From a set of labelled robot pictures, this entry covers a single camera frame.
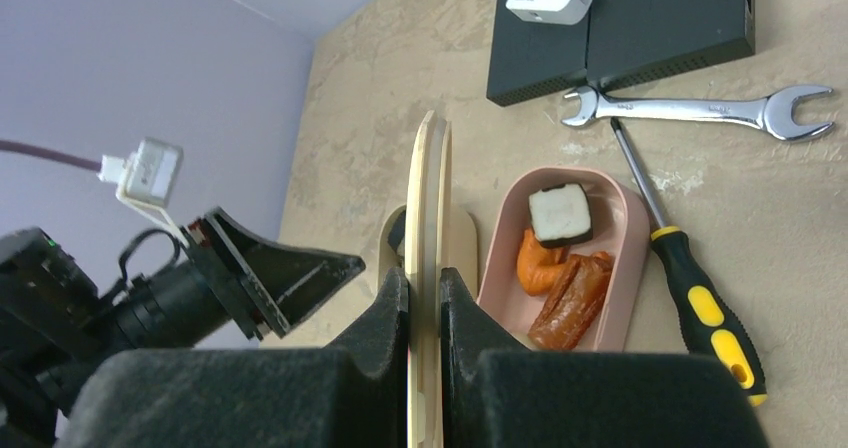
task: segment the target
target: wrench jaw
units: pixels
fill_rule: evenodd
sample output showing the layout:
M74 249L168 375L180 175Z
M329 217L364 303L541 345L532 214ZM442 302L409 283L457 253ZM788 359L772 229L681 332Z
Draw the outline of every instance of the wrench jaw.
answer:
M833 88L821 85L797 85L768 97L763 111L763 129L782 141L806 141L818 138L833 128L832 121L799 125L793 119L795 107L806 99L827 96Z
M595 113L598 110L598 92L589 86L581 86L563 95L563 100L580 99L580 111L571 118L563 118L563 125L572 128L581 128L589 124L595 119Z

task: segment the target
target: white stain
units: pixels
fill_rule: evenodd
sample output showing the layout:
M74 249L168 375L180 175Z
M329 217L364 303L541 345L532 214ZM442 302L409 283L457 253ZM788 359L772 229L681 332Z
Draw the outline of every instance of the white stain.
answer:
M579 145L577 143L566 143L559 147L559 151L561 151L564 155L584 156L596 155L601 150L595 146L584 146Z
M688 195L692 190L704 184L703 170L697 170L689 176L682 175L679 171L657 170L656 174L649 175L654 187L659 192L679 191Z

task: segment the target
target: white cable connector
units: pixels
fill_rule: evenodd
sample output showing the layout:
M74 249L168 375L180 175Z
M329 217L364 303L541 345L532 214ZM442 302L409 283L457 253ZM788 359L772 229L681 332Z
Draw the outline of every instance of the white cable connector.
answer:
M104 155L97 177L102 182L117 184L118 201L168 230L187 246L185 235L165 210L182 159L183 150L179 146L145 138L138 151L127 159Z

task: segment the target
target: screwdriver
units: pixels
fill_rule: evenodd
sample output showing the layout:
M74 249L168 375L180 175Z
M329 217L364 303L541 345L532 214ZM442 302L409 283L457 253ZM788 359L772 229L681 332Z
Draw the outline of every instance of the screwdriver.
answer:
M768 395L754 344L739 318L716 292L709 276L698 266L689 250L689 236L666 221L621 122L612 118L610 124L658 227L651 233L651 249L665 268L686 348L690 353L717 356L739 382L751 405L761 404Z

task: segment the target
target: wrench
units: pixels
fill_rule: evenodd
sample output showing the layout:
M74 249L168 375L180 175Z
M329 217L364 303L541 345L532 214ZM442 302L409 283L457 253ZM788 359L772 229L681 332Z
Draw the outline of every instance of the wrench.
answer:
M821 85L795 85L759 100L682 100L613 98L592 87L581 86L563 96L580 99L580 111L562 123L582 127L596 118L647 118L652 120L726 122L765 131L781 141L810 140L825 134L833 122L799 125L792 119L795 106L804 98L833 93Z

